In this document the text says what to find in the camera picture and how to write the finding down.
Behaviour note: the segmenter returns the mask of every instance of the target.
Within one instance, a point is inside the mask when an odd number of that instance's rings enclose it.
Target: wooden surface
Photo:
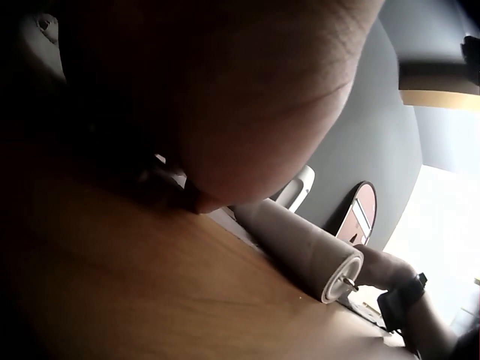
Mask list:
[[[2,144],[3,286],[56,359],[411,359],[207,216]]]
[[[480,95],[432,90],[400,90],[405,105],[480,111]]]

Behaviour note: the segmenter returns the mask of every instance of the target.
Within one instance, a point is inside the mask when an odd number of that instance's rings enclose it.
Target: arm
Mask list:
[[[264,199],[301,169],[343,109],[383,1],[69,1],[62,65],[84,94],[132,95],[145,142],[208,212]]]
[[[390,254],[364,245],[356,248],[364,254],[357,285],[387,290],[402,286],[417,274],[412,266]],[[427,293],[407,310],[406,317],[402,335],[408,349],[418,350],[423,360],[445,360],[452,354],[457,337],[432,308]]]

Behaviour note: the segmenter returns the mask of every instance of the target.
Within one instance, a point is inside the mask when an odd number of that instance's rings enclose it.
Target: wrist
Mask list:
[[[417,272],[409,264],[400,265],[388,281],[388,289],[399,288],[411,281]]]

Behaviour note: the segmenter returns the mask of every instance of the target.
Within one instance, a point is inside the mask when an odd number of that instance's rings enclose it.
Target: black object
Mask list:
[[[405,285],[389,290],[378,297],[378,306],[388,332],[404,327],[405,313],[423,296],[426,283],[427,277],[421,273]]]

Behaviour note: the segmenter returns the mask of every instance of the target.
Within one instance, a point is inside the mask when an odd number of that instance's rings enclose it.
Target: white cylinder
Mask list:
[[[237,205],[233,211],[240,225],[321,302],[333,302],[350,289],[343,278],[357,278],[363,264],[360,251],[274,201]]]

